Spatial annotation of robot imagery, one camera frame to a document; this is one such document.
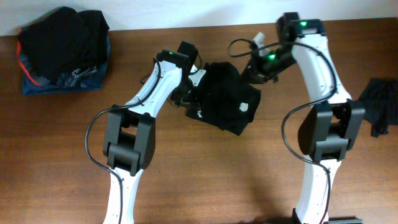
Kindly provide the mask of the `black t-shirt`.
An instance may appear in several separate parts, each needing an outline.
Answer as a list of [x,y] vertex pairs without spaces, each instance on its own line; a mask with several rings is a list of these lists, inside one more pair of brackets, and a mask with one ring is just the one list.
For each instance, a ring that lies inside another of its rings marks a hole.
[[186,116],[239,136],[254,120],[261,91],[242,82],[232,63],[206,63],[205,71],[194,92],[200,107],[187,109]]

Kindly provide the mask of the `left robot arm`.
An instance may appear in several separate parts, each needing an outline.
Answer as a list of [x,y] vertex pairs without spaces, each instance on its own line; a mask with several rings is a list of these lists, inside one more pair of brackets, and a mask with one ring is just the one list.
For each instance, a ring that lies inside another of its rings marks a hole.
[[186,41],[178,50],[163,50],[138,93],[108,113],[103,154],[111,171],[105,223],[134,223],[139,181],[155,151],[155,119],[163,104],[183,97],[195,86],[203,70],[194,66],[197,48]]

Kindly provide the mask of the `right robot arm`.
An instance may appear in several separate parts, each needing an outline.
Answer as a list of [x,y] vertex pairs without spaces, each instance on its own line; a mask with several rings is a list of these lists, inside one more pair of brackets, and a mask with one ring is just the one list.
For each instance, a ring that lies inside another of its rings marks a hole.
[[328,208],[333,179],[346,153],[353,148],[364,118],[364,106],[344,88],[328,49],[328,38],[319,19],[301,19],[285,12],[277,20],[279,41],[251,43],[250,60],[241,74],[248,83],[277,81],[278,75],[298,65],[310,98],[309,103],[288,112],[282,124],[296,112],[309,108],[298,129],[300,153],[288,150],[305,164],[302,190],[290,218],[281,223],[362,223],[358,218],[331,219]]

